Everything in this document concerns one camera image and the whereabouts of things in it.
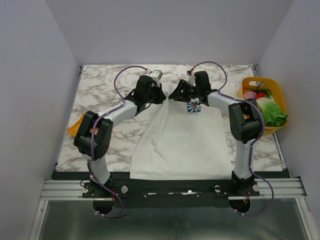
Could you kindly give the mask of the white t-shirt with flower print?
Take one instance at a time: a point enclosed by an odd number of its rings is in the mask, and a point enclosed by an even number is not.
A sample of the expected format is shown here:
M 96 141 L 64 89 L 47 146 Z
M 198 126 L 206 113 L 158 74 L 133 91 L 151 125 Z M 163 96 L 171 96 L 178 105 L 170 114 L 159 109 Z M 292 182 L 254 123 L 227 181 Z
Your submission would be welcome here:
M 221 110 L 166 99 L 133 152 L 130 178 L 229 180 L 232 171 Z

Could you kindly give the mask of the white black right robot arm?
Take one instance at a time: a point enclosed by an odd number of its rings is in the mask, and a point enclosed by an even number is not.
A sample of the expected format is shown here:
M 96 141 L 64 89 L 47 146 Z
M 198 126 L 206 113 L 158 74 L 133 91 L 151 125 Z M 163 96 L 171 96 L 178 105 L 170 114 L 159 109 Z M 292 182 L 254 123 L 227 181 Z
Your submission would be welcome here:
M 218 89 L 212 89 L 206 71 L 194 73 L 189 70 L 187 75 L 189 79 L 181 79 L 169 98 L 185 103 L 198 99 L 201 104 L 228 114 L 230 132 L 236 140 L 235 167 L 231 174 L 230 191 L 241 196 L 247 192 L 248 186 L 254 184 L 253 147 L 264 132 L 264 118 L 254 99 L 238 99 Z

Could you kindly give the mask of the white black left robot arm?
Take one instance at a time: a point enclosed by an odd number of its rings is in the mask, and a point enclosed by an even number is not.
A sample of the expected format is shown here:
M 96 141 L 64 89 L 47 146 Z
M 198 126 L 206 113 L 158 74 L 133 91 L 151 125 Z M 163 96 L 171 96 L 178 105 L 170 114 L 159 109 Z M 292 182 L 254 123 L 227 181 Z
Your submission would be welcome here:
M 166 99 L 162 91 L 160 70 L 141 75 L 136 87 L 124 97 L 123 102 L 103 113 L 88 111 L 74 138 L 78 151 L 87 156 L 90 179 L 95 183 L 93 191 L 101 198 L 113 191 L 108 183 L 110 172 L 105 155 L 109 149 L 113 128 L 146 110 L 147 104 L 162 104 Z

